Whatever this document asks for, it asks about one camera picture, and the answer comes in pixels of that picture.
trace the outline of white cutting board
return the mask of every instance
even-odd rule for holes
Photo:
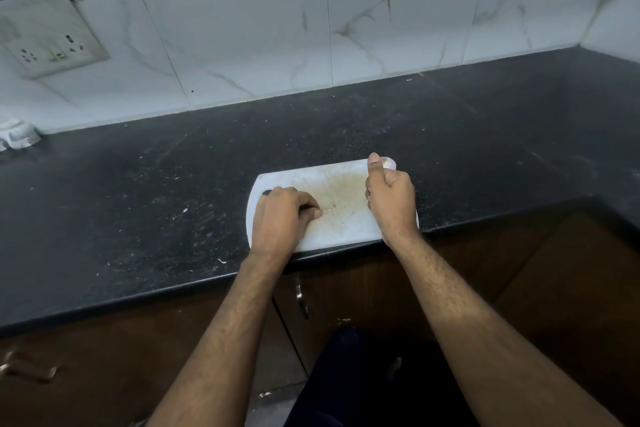
[[[385,159],[385,167],[395,168],[395,165],[393,160]],[[246,205],[246,235],[249,245],[258,199],[265,190],[276,186],[293,186],[300,191],[307,191],[316,198],[323,212],[321,218],[309,223],[296,252],[382,239],[364,196],[368,175],[367,159],[260,174],[253,184]]]

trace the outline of person's right arm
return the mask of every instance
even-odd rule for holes
[[[449,366],[483,427],[620,426],[512,328],[422,238],[405,172],[369,156],[369,207],[411,280]]]

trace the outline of metal handle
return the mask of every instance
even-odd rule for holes
[[[305,303],[305,298],[302,295],[302,287],[300,286],[300,274],[296,274],[296,300],[302,313],[302,319],[307,321],[309,319],[309,309]]]
[[[0,365],[0,377],[15,375],[38,383],[49,383],[58,372],[58,367],[43,367],[22,358],[16,358],[15,351],[9,351]]]

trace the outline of black countertop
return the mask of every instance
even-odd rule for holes
[[[0,153],[0,333],[231,276],[258,174],[372,151],[410,173],[424,231],[592,194],[640,223],[639,75],[551,51]]]

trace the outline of electrical outlet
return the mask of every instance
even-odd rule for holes
[[[26,78],[109,57],[70,0],[0,1],[0,44]]]

